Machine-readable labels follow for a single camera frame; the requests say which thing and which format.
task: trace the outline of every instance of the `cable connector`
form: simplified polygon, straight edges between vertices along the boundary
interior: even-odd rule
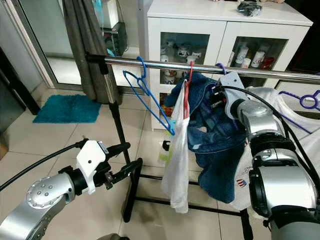
[[[89,141],[89,138],[84,138],[83,140],[81,141],[77,141],[74,146],[77,148],[77,149],[82,149],[84,147],[84,145],[86,144],[86,142]]]

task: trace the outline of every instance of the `tile floor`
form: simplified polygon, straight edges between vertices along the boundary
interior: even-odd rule
[[[79,94],[69,90],[48,89],[38,103],[43,106],[53,94]],[[161,176],[164,169],[157,156],[161,146],[163,131],[151,131],[150,114],[144,110],[139,100],[125,95],[120,106],[121,120],[126,140],[131,143],[131,159],[142,157],[142,172]],[[9,144],[7,155],[0,160],[0,183],[33,162],[66,145],[86,136],[92,140],[102,140],[106,146],[118,144],[110,110],[102,106],[96,123],[79,124],[33,124],[34,116],[26,110],[4,133]],[[78,151],[72,150],[53,158],[14,182],[0,194],[0,222],[23,199],[27,188],[43,176],[57,174],[61,168],[75,166]],[[116,172],[124,165],[122,155],[110,160]],[[193,181],[201,168],[190,154],[189,178]],[[131,221],[124,223],[121,211],[129,187],[129,179],[117,183],[107,191],[97,188],[95,194],[84,194],[59,213],[49,225],[44,240],[95,240],[109,233],[119,233],[131,240],[242,240],[241,220],[236,216],[190,209],[187,214],[177,214],[167,205],[137,201],[134,204]],[[142,197],[165,198],[160,190],[160,181],[142,178],[138,195]],[[198,186],[189,186],[189,202],[201,206],[232,210],[227,204],[210,198]],[[250,218],[254,239],[271,239],[262,221]]]

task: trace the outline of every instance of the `clothes hanger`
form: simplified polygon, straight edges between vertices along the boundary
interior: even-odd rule
[[[148,88],[147,83],[145,82],[145,78],[147,77],[147,70],[146,70],[146,64],[144,62],[144,60],[138,56],[136,58],[137,60],[141,61],[142,66],[143,66],[143,74],[141,75],[141,77],[137,77],[136,75],[134,75],[133,73],[129,72],[129,71],[122,71],[123,75],[125,77],[125,79],[128,81],[130,87],[132,88],[132,90],[134,91],[135,95],[138,97],[138,99],[140,99],[140,101],[142,102],[142,104],[145,106],[145,108],[165,127],[165,129],[167,129],[169,131],[169,133],[171,135],[175,135],[175,131],[173,128],[173,124],[171,123],[170,120],[168,120],[166,114],[164,113],[162,107],[160,106],[160,104],[157,102],[155,96],[152,94],[152,92],[150,91],[150,89]],[[164,117],[164,120],[166,121],[166,123],[164,123],[150,108],[149,106],[145,103],[145,101],[143,101],[143,99],[139,96],[139,94],[137,93],[136,89],[134,88],[134,86],[132,86],[131,82],[128,80],[127,78],[127,74],[129,74],[130,76],[132,76],[133,78],[136,79],[136,83],[138,84],[139,88],[142,89],[142,91],[145,93],[145,95],[147,96],[151,96],[151,98],[153,99],[153,101],[155,102],[155,104],[157,105],[157,107],[159,108],[161,114]]]
[[[187,81],[184,85],[184,104],[183,104],[183,119],[189,117],[189,87],[192,81],[192,72],[194,67],[194,62],[190,62],[190,74],[189,74],[189,81]]]
[[[304,107],[305,109],[317,109],[318,111],[320,111],[319,100],[318,100],[318,98],[317,98],[317,95],[320,94],[320,90],[315,91],[315,93],[314,93],[313,95],[306,94],[306,95],[303,95],[302,97],[297,96],[297,95],[295,95],[295,94],[293,94],[293,93],[291,93],[291,92],[288,92],[288,91],[280,91],[280,92],[279,92],[279,95],[280,95],[280,94],[285,94],[285,95],[288,95],[288,96],[291,96],[291,97],[293,97],[293,98],[298,99],[299,102],[300,102],[300,105],[301,105],[302,107]],[[304,104],[304,100],[305,100],[306,98],[311,98],[311,99],[313,99],[313,100],[314,100],[314,105],[312,105],[312,106],[305,105],[305,104]],[[299,127],[299,128],[301,128],[302,130],[304,130],[305,132],[307,132],[307,133],[309,133],[309,134],[312,134],[312,132],[310,132],[309,130],[305,129],[305,128],[302,127],[300,124],[294,122],[293,120],[291,120],[290,118],[284,116],[283,114],[281,114],[281,115],[282,115],[285,119],[287,119],[289,122],[293,123],[293,124],[296,125],[297,127]]]
[[[315,93],[313,95],[306,94],[306,95],[303,95],[302,97],[299,97],[299,96],[297,96],[297,95],[295,95],[295,94],[293,94],[291,92],[288,92],[288,91],[281,91],[281,92],[279,92],[279,94],[285,94],[285,95],[294,97],[296,99],[299,99],[300,105],[302,107],[304,107],[305,109],[317,109],[318,111],[320,111],[319,100],[317,98],[317,95],[320,94],[320,90],[315,91]],[[313,99],[314,100],[314,105],[312,105],[312,106],[305,105],[304,100],[306,98]]]

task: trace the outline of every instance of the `denim jacket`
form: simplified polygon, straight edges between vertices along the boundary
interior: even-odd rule
[[[198,72],[192,74],[189,86],[190,121],[187,129],[188,148],[195,153],[203,168],[198,182],[208,194],[225,203],[234,199],[234,175],[244,151],[245,129],[225,114],[223,106],[211,107],[213,87],[217,81]],[[182,82],[165,99],[175,105]]]

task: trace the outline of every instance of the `white cabinet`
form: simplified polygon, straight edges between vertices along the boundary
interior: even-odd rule
[[[154,0],[147,14],[149,59],[244,67],[243,58],[247,58],[249,68],[285,71],[313,23],[285,3],[267,2],[257,17],[243,16],[236,8],[236,2],[226,1]],[[197,58],[186,57],[192,54]],[[149,73],[150,88],[163,105],[182,73],[158,69]],[[219,75],[208,77],[218,79]],[[242,81],[247,86],[274,88],[279,79],[247,77]],[[159,113],[153,103],[151,109]],[[171,115],[171,108],[164,110]],[[162,128],[155,119],[151,126]]]
[[[197,64],[215,64],[225,27],[225,21],[152,17],[148,20],[149,59],[185,63],[185,56],[194,53]],[[182,71],[149,70],[150,90],[158,101],[160,98],[162,101],[164,95],[171,92],[183,74]],[[153,101],[151,109],[159,114]],[[152,118],[151,125],[153,129],[162,128],[155,118]]]
[[[234,53],[230,67],[241,67],[241,64],[236,62],[236,58],[241,54],[242,46],[245,45],[246,57],[249,55],[248,59],[250,59],[250,68],[285,71],[308,30],[308,26],[228,22],[217,62],[227,66],[231,54]],[[255,56],[261,48],[260,59],[263,61],[253,66]],[[249,82],[254,84],[252,79],[247,81],[247,84]],[[258,82],[256,86],[274,88],[278,79],[257,79],[256,82]]]

